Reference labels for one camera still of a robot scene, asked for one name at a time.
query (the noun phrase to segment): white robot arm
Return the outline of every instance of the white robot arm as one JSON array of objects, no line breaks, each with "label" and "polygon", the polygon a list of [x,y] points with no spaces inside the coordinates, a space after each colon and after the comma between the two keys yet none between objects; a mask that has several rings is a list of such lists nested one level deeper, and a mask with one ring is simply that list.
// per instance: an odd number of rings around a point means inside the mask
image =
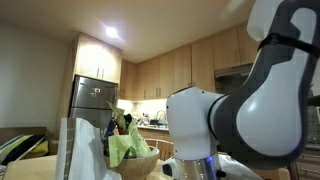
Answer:
[{"label": "white robot arm", "polygon": [[168,98],[181,179],[219,179],[218,144],[257,169],[284,167],[300,156],[307,140],[306,97],[319,58],[319,19],[318,0],[257,0],[247,30],[263,41],[246,82],[230,95],[190,87]]}]

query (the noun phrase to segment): refrigerator door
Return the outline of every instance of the refrigerator door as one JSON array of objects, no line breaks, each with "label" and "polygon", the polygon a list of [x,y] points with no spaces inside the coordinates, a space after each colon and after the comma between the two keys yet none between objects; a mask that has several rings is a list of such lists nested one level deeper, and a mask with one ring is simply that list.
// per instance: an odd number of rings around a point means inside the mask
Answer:
[{"label": "refrigerator door", "polygon": [[102,130],[109,125],[112,118],[112,110],[71,108],[70,117],[85,119],[94,127]]},{"label": "refrigerator door", "polygon": [[116,104],[117,88],[114,83],[76,76],[71,107],[110,109],[106,101]]}]

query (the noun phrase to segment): kitchen counter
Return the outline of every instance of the kitchen counter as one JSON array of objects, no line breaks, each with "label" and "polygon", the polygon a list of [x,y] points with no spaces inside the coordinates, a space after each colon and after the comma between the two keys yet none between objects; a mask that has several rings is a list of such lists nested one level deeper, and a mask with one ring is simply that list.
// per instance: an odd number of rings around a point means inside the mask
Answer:
[{"label": "kitchen counter", "polygon": [[138,128],[169,132],[169,129],[168,129],[168,128],[157,128],[157,127],[155,127],[155,126],[153,126],[153,125],[150,125],[150,126],[148,126],[148,125],[146,125],[146,126],[145,126],[145,125],[140,125],[140,126],[138,126]]}]

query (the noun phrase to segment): wooden cabinet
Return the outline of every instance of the wooden cabinet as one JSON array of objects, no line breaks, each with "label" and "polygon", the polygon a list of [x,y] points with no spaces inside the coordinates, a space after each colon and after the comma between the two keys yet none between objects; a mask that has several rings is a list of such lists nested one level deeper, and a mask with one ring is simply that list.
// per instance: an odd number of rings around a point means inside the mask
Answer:
[{"label": "wooden cabinet", "polygon": [[169,135],[169,131],[148,129],[148,128],[139,128],[139,134],[143,138],[160,139],[160,140],[172,142],[172,138]]},{"label": "wooden cabinet", "polygon": [[173,54],[159,58],[158,98],[168,98],[173,93]]},{"label": "wooden cabinet", "polygon": [[240,65],[237,29],[212,38],[214,69],[224,69]]},{"label": "wooden cabinet", "polygon": [[135,90],[135,100],[145,99],[145,87],[147,86],[146,76],[147,76],[147,61],[139,63],[137,65],[137,85]]},{"label": "wooden cabinet", "polygon": [[80,35],[75,73],[120,83],[121,51],[86,35]]},{"label": "wooden cabinet", "polygon": [[145,84],[145,99],[158,98],[158,84],[159,84],[159,58],[152,59],[146,62],[146,76]]},{"label": "wooden cabinet", "polygon": [[122,61],[120,99],[135,100],[135,89],[137,87],[136,64]]},{"label": "wooden cabinet", "polygon": [[191,86],[191,46],[173,52],[173,91]]},{"label": "wooden cabinet", "polygon": [[206,39],[191,46],[192,85],[214,92],[212,41]]},{"label": "wooden cabinet", "polygon": [[247,25],[237,29],[240,49],[240,64],[253,63],[257,56],[259,43],[251,39],[247,32]]},{"label": "wooden cabinet", "polygon": [[212,38],[215,70],[254,62],[258,43],[250,38],[246,27],[243,25]]},{"label": "wooden cabinet", "polygon": [[305,150],[296,166],[300,180],[320,179],[320,151]]}]

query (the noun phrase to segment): cabinet door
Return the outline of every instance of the cabinet door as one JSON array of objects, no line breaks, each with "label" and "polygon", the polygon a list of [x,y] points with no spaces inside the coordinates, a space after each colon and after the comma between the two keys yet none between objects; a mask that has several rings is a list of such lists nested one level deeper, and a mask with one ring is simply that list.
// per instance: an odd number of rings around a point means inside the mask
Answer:
[{"label": "cabinet door", "polygon": [[159,87],[159,59],[149,60],[146,64],[145,99],[156,99]]},{"label": "cabinet door", "polygon": [[251,39],[247,32],[247,25],[238,28],[239,47],[240,47],[240,63],[253,63],[257,56],[259,43]]},{"label": "cabinet door", "polygon": [[134,91],[137,85],[136,64],[122,61],[121,81],[120,81],[120,98],[134,100]]},{"label": "cabinet door", "polygon": [[122,61],[121,67],[121,77],[120,77],[120,88],[119,88],[119,98],[126,99],[125,90],[127,89],[127,72],[128,72],[128,64],[127,61]]},{"label": "cabinet door", "polygon": [[135,100],[145,99],[145,87],[147,77],[147,62],[142,62],[137,65],[137,84],[135,85]]},{"label": "cabinet door", "polygon": [[75,73],[92,78],[98,78],[99,68],[103,58],[103,46],[90,38],[80,36],[76,55]]},{"label": "cabinet door", "polygon": [[99,79],[120,83],[121,74],[121,52],[115,48],[105,45],[102,51]]},{"label": "cabinet door", "polygon": [[214,69],[240,65],[237,29],[212,38]]},{"label": "cabinet door", "polygon": [[173,91],[191,86],[191,47],[184,46],[173,52]]},{"label": "cabinet door", "polygon": [[159,61],[158,98],[168,98],[173,93],[173,54],[163,55]]},{"label": "cabinet door", "polygon": [[192,85],[206,91],[215,91],[212,41],[206,39],[191,46]]}]

